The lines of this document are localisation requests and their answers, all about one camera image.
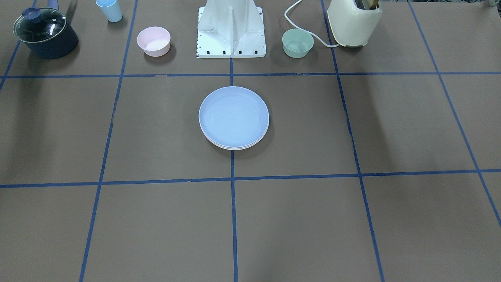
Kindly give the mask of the blue plate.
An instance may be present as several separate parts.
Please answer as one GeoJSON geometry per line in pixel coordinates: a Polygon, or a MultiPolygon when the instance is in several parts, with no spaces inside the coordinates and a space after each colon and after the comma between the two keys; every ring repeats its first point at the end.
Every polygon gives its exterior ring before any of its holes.
{"type": "Polygon", "coordinates": [[[229,86],[206,96],[198,119],[202,132],[243,136],[268,129],[270,113],[264,100],[254,91],[229,86]]]}

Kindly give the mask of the pink plate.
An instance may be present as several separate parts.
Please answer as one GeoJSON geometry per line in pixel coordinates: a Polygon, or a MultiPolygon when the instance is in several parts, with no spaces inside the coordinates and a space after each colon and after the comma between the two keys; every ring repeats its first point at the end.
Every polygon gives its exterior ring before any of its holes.
{"type": "Polygon", "coordinates": [[[268,129],[266,128],[265,130],[258,131],[253,134],[245,134],[245,135],[228,135],[227,133],[223,134],[220,132],[203,132],[204,136],[215,146],[219,148],[223,148],[226,150],[243,150],[250,148],[251,146],[254,146],[257,144],[259,141],[261,141],[265,134],[267,133],[268,129]]]}

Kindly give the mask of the cream plate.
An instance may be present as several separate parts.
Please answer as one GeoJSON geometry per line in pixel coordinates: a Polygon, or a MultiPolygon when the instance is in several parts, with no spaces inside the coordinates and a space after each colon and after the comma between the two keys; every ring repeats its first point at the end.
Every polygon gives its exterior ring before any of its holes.
{"type": "Polygon", "coordinates": [[[242,147],[229,147],[229,146],[223,146],[219,143],[216,143],[215,141],[213,141],[212,139],[210,139],[209,137],[206,136],[206,138],[211,142],[213,143],[215,146],[219,147],[219,148],[222,148],[222,149],[226,149],[226,150],[244,150],[244,149],[247,149],[247,148],[250,148],[254,145],[256,145],[257,143],[259,143],[263,138],[264,138],[265,135],[262,135],[260,138],[258,138],[254,143],[251,143],[250,145],[247,145],[247,146],[242,146],[242,147]]]}

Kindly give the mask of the green bowl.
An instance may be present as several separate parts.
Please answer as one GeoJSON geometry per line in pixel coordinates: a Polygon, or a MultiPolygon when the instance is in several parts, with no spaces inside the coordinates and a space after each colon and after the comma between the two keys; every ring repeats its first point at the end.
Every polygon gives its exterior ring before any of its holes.
{"type": "Polygon", "coordinates": [[[283,51],[292,58],[303,58],[313,48],[313,36],[301,29],[290,29],[281,37],[283,51]]]}

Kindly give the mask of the pink bowl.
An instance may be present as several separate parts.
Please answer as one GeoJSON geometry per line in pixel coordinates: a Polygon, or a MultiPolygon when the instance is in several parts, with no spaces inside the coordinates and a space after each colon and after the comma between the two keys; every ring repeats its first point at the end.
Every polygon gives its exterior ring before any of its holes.
{"type": "Polygon", "coordinates": [[[136,42],[146,55],[160,57],[170,50],[171,34],[164,27],[147,27],[138,34],[136,42]]]}

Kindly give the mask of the cream toaster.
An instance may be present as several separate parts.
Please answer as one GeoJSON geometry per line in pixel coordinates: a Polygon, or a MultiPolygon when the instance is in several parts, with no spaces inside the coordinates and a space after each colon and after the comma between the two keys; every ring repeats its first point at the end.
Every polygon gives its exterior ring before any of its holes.
{"type": "Polygon", "coordinates": [[[379,0],[332,0],[327,9],[335,41],[347,48],[365,46],[382,13],[379,0]]]}

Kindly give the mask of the light blue cup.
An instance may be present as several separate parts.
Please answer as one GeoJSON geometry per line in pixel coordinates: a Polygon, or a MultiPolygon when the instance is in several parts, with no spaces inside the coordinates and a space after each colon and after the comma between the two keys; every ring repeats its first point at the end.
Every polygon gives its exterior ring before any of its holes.
{"type": "Polygon", "coordinates": [[[122,20],[123,14],[117,0],[96,0],[96,5],[109,22],[116,23],[122,20]]]}

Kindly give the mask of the dark blue pot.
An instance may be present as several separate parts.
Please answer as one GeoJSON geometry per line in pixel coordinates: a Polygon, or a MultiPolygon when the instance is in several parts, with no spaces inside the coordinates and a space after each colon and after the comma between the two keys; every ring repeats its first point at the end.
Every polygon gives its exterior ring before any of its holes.
{"type": "MultiPolygon", "coordinates": [[[[48,0],[47,7],[59,10],[57,0],[48,0]]],[[[68,55],[79,43],[76,32],[68,20],[67,27],[58,36],[41,43],[25,43],[34,55],[43,59],[57,59],[68,55]]]]}

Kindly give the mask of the glass pot lid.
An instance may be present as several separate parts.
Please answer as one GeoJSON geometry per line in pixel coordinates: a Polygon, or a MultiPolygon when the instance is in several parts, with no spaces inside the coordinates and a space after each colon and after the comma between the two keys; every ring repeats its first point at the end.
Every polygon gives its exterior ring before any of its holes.
{"type": "Polygon", "coordinates": [[[51,7],[29,7],[14,22],[14,35],[25,43],[46,42],[58,36],[67,27],[66,15],[51,7]]]}

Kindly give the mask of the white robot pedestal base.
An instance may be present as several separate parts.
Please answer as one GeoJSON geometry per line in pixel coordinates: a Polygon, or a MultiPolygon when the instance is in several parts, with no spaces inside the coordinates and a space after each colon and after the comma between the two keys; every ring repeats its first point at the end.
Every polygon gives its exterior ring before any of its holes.
{"type": "Polygon", "coordinates": [[[265,57],[263,10],[253,0],[208,0],[197,15],[198,58],[265,57]]]}

